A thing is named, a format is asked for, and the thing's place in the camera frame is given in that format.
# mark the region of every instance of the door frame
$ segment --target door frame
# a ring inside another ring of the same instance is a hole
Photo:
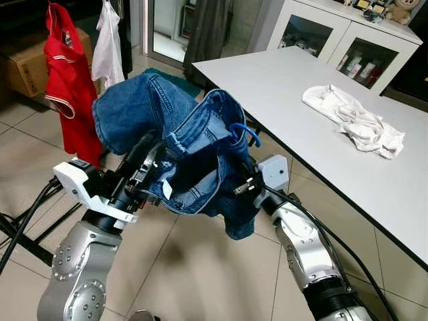
[[[140,44],[142,50],[140,52],[149,58],[158,60],[159,62],[170,65],[177,69],[184,70],[183,62],[179,62],[178,60],[174,60],[153,50],[154,1],[155,0],[142,0],[142,39]]]

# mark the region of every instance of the doorway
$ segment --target doorway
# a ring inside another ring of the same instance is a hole
[[[148,0],[148,57],[183,69],[196,0]]]

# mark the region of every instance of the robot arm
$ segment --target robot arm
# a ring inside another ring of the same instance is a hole
[[[263,188],[266,185],[281,191],[286,186],[288,169],[285,157],[268,157],[256,168],[255,177],[238,187],[235,193],[238,195],[261,185],[254,205],[263,207],[272,216],[277,238],[287,254],[288,267],[315,320],[374,321],[357,302],[352,288],[347,288],[319,228],[295,205]]]
[[[276,235],[287,253],[288,267],[315,320],[372,321],[346,288],[322,234],[306,214],[289,202],[278,203],[272,210],[271,200],[265,209],[272,214]]]
[[[88,210],[56,249],[51,281],[37,311],[39,321],[99,321],[106,302],[106,278],[127,223],[148,199],[156,159],[165,150],[156,135],[143,137],[116,172],[100,177],[81,160],[62,163],[54,172],[66,191]],[[272,156],[256,165],[257,178],[235,193],[255,192],[254,205],[272,216],[276,235],[286,250],[290,271],[318,321],[372,321],[366,309],[346,289],[340,271],[308,216],[263,186],[280,191],[288,181],[287,162]],[[139,312],[135,320],[154,320]]]

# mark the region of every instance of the blue jeans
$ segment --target blue jeans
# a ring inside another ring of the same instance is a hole
[[[253,198],[233,190],[244,184],[242,164],[249,165],[241,106],[224,90],[212,90],[198,104],[190,95],[156,74],[138,77],[109,88],[92,107],[102,143],[124,154],[148,130],[157,129],[167,142],[149,193],[180,214],[222,214],[227,234],[234,239],[251,235],[257,209]],[[165,186],[172,193],[164,194]]]

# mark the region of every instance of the green cloth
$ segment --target green cloth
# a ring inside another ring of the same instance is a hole
[[[158,74],[162,78],[172,82],[177,87],[183,89],[186,93],[188,93],[192,97],[196,97],[199,95],[199,92],[201,92],[202,88],[192,84],[191,82],[188,82],[186,79],[182,79],[180,77],[172,76],[170,74],[167,74],[165,72],[162,72],[160,70],[157,70],[155,68],[149,68],[146,69],[144,72],[152,73],[152,74]]]

